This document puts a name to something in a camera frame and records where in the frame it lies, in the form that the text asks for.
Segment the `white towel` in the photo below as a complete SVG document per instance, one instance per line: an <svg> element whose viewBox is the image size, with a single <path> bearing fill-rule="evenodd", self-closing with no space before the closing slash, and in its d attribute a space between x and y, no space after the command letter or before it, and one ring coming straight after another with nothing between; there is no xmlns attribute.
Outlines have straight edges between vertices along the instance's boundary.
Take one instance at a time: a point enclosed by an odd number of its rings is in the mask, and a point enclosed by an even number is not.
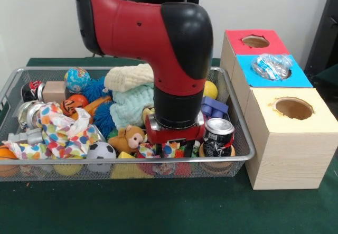
<svg viewBox="0 0 338 234"><path fill-rule="evenodd" d="M112 91L126 92L137 86L154 81L149 64L112 68L105 77L105 87Z"/></svg>

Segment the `red box top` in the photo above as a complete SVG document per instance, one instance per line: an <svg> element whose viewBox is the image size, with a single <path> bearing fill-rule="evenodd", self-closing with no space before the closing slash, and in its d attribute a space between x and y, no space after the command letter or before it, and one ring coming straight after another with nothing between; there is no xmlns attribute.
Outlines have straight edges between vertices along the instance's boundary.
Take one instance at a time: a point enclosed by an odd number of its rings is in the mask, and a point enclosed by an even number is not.
<svg viewBox="0 0 338 234"><path fill-rule="evenodd" d="M236 55L290 54L273 30L226 30Z"/></svg>

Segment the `mesh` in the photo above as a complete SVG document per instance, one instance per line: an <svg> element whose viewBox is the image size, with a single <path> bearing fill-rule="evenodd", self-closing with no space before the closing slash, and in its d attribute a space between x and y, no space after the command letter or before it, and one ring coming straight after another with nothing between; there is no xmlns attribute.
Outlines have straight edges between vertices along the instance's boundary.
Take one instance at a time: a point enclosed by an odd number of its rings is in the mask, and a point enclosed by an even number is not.
<svg viewBox="0 0 338 234"><path fill-rule="evenodd" d="M92 78L105 76L108 70L87 69ZM21 132L17 122L17 110L22 104L21 88L30 81L62 81L65 70L22 70L18 72L4 102L9 105L0 127L0 139L6 140L8 133ZM249 154L249 147L238 123L237 112L229 98L224 75L210 70L208 80L216 84L218 101L229 105L229 116L235 126L234 148L237 156ZM233 177L244 161L199 162L199 163L138 163L138 164L57 164L57 165L0 165L0 181L52 181L52 180L102 180L102 179L153 179L187 177Z"/></svg>

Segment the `blue box top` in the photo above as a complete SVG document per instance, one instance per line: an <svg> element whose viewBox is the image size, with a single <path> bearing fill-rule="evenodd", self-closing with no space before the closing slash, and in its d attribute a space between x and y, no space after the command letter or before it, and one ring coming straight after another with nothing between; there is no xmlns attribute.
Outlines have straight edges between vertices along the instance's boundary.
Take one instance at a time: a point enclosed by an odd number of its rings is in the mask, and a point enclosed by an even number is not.
<svg viewBox="0 0 338 234"><path fill-rule="evenodd" d="M293 61L293 65L290 68L291 75L287 79L277 81L265 79L251 68L252 61L257 59L258 55L238 55L237 59L244 72L246 80L251 87L313 88L312 84L309 82L308 78L293 56L288 56Z"/></svg>

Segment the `monkey plush toy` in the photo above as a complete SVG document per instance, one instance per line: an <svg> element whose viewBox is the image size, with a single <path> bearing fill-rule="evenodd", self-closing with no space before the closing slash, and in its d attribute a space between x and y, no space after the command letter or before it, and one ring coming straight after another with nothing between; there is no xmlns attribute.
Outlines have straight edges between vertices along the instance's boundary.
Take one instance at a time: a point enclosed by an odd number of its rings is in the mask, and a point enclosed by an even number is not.
<svg viewBox="0 0 338 234"><path fill-rule="evenodd" d="M134 154L138 146L144 140L144 132L141 128L136 126L127 126L118 131L118 135L109 139L109 144L116 149L117 152L126 152Z"/></svg>

